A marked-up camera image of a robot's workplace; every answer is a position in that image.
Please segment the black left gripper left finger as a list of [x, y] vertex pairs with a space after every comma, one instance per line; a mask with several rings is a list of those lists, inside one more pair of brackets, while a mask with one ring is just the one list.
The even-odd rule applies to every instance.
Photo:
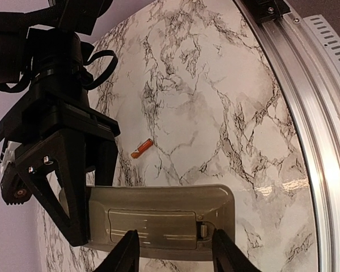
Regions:
[[138, 272], [139, 236], [137, 230], [130, 230], [122, 237], [96, 272]]

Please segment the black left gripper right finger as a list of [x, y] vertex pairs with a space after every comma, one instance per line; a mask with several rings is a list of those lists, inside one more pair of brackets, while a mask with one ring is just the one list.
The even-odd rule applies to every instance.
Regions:
[[216, 272], [260, 272], [223, 229], [213, 232], [212, 261]]

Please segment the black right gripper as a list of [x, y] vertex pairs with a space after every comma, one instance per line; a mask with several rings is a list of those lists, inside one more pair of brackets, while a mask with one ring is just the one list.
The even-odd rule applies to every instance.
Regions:
[[0, 120], [0, 142], [47, 138], [18, 147], [16, 169], [72, 246], [85, 245], [89, 239], [83, 134], [98, 137], [95, 186], [112, 186], [117, 145], [110, 140], [120, 135], [116, 120], [63, 93], [35, 88], [27, 91]]

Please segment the grey white remote control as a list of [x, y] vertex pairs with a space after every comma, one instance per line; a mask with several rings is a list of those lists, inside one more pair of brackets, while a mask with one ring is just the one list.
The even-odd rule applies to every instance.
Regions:
[[140, 256], [211, 261], [215, 229], [235, 238], [235, 198], [223, 184], [90, 188], [86, 247], [110, 252], [136, 230]]

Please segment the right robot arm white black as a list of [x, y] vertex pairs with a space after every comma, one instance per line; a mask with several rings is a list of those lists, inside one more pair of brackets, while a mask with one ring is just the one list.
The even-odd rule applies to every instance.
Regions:
[[86, 174], [110, 186], [118, 155], [117, 121], [88, 102], [118, 59], [79, 37], [110, 6], [50, 1], [33, 12], [0, 12], [0, 91], [22, 93], [0, 120], [2, 198], [21, 205], [35, 197], [74, 247], [90, 239]]

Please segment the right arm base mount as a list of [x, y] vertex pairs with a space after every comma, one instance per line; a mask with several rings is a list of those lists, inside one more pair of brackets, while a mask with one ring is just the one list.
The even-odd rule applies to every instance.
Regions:
[[289, 5], [283, 0], [243, 0], [242, 3], [257, 24], [279, 19], [291, 12]]

